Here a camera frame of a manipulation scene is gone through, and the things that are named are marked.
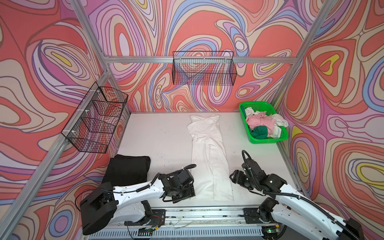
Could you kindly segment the white t shirt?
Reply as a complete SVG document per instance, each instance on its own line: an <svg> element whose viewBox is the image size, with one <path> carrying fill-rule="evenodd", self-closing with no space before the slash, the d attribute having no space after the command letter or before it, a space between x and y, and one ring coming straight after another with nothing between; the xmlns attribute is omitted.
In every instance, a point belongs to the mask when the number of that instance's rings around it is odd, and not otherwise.
<svg viewBox="0 0 384 240"><path fill-rule="evenodd" d="M220 116L190 116L187 125L192 137L191 163L196 199L202 201L233 201L230 169L220 131Z"/></svg>

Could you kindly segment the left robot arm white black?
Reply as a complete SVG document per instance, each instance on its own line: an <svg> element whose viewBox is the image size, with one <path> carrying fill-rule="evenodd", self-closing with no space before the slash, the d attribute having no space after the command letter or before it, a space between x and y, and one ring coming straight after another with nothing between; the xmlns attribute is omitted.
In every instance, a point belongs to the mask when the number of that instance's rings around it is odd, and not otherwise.
<svg viewBox="0 0 384 240"><path fill-rule="evenodd" d="M108 224L140 226L140 232L152 232L165 222L165 210L153 210L149 200L161 199L176 204L195 196L194 177L189 165L170 174L158 173L151 181L124 187L101 184L80 204L83 234L92 235Z"/></svg>

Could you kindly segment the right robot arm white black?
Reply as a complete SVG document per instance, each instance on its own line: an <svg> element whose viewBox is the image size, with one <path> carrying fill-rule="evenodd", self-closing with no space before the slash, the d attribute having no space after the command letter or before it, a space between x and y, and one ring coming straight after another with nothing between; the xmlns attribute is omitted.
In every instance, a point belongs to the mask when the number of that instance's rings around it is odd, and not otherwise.
<svg viewBox="0 0 384 240"><path fill-rule="evenodd" d="M247 224L279 223L310 240L363 240L361 224L350 218L339 217L299 193L276 174L267 175L246 152L242 152L241 170L230 175L230 180L250 193L264 196L257 208L245 208Z"/></svg>

